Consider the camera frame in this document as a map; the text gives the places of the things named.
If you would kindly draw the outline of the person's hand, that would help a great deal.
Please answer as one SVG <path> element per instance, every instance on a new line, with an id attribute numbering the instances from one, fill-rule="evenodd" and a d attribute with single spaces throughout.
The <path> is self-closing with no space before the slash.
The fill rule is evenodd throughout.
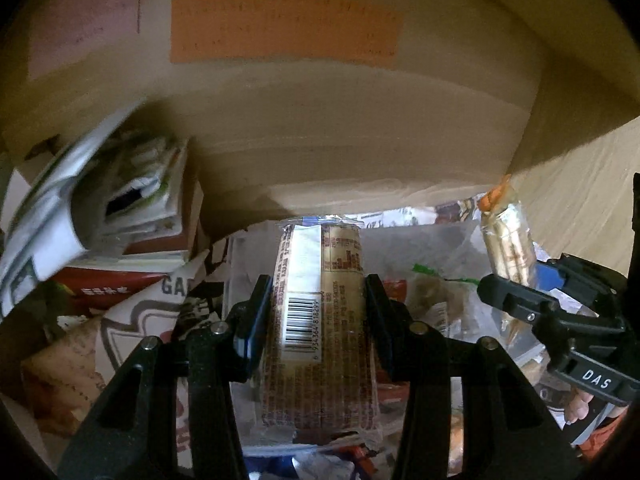
<path id="1" fill-rule="evenodd" d="M 570 402 L 568 402 L 564 408 L 564 419 L 567 425 L 573 425 L 574 422 L 583 420 L 588 416 L 590 410 L 589 404 L 592 399 L 593 395 L 588 392 L 578 389 L 573 391 Z"/>

